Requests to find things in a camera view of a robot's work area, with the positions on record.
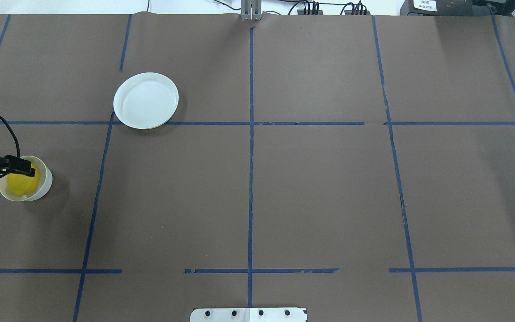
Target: paper plate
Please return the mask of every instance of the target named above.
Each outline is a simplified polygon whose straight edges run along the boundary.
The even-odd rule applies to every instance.
[[[142,73],[125,80],[113,100],[117,118],[127,126],[139,129],[166,123],[177,106],[176,85],[159,73]]]

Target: label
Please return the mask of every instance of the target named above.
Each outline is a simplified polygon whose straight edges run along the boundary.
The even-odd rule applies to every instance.
[[[413,0],[414,8],[426,10],[429,12],[436,11],[436,1],[435,0]]]

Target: yellow object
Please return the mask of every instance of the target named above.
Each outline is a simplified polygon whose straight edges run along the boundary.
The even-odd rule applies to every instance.
[[[37,186],[39,186],[39,169],[33,163],[31,168],[35,169],[35,177],[27,177],[21,174],[8,174],[8,188],[14,194],[21,196],[35,192]]]

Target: paper cup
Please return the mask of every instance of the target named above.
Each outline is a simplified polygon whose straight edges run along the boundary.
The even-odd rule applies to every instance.
[[[31,163],[33,163],[33,165],[35,165],[39,170],[39,184],[37,185],[37,189],[35,189],[35,192],[30,194],[16,195],[8,189],[8,176],[5,176],[0,179],[1,195],[4,196],[5,199],[11,201],[33,201],[40,199],[49,191],[49,189],[51,189],[53,174],[51,173],[51,170],[47,168],[45,163],[43,163],[43,161],[38,157],[25,155],[24,157],[21,157],[21,159],[31,161]]]

